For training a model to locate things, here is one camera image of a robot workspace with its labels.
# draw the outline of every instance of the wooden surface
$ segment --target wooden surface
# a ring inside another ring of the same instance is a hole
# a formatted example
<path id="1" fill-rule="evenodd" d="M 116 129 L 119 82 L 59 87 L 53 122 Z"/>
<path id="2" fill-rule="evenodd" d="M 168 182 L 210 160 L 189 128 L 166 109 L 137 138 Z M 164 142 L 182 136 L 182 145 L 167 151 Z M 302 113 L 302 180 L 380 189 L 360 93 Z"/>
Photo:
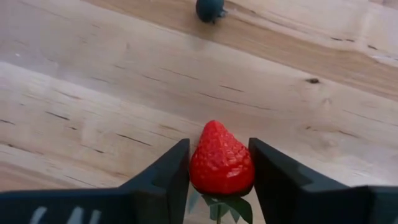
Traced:
<path id="1" fill-rule="evenodd" d="M 395 1 L 234 0 L 215 26 L 194 4 L 0 1 L 0 190 L 118 186 L 211 119 L 345 184 L 398 184 Z"/>

